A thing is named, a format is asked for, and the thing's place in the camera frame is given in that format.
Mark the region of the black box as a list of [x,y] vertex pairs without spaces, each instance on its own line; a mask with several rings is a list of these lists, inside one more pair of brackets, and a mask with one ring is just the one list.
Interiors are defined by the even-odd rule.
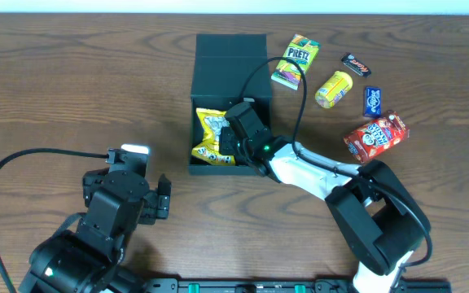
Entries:
[[244,91],[262,123],[271,126],[272,89],[270,70],[258,68],[268,59],[265,34],[199,34],[196,36],[195,67],[191,85],[191,146],[203,141],[203,127],[196,109],[227,111],[241,102]]

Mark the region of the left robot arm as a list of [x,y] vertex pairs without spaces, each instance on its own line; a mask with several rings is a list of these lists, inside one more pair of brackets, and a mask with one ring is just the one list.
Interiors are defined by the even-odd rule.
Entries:
[[82,178],[86,211],[69,216],[29,257],[20,292],[144,292],[146,282],[121,266],[138,225],[169,215],[172,183],[156,189],[146,164],[113,164]]

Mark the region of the yellow Hacks candy bag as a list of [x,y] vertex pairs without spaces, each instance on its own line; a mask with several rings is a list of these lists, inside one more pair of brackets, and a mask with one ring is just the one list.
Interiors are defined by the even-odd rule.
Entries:
[[235,157],[220,152],[221,130],[230,126],[225,118],[226,111],[197,108],[196,114],[204,134],[202,142],[191,149],[191,155],[211,165],[234,166]]

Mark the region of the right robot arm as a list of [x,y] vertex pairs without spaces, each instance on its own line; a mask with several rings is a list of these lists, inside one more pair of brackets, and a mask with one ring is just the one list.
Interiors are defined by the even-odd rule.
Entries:
[[262,177],[324,201],[359,261],[355,292],[395,292],[401,275],[432,255],[431,225],[393,171],[373,160],[340,163],[275,136],[248,102],[226,112],[247,164]]

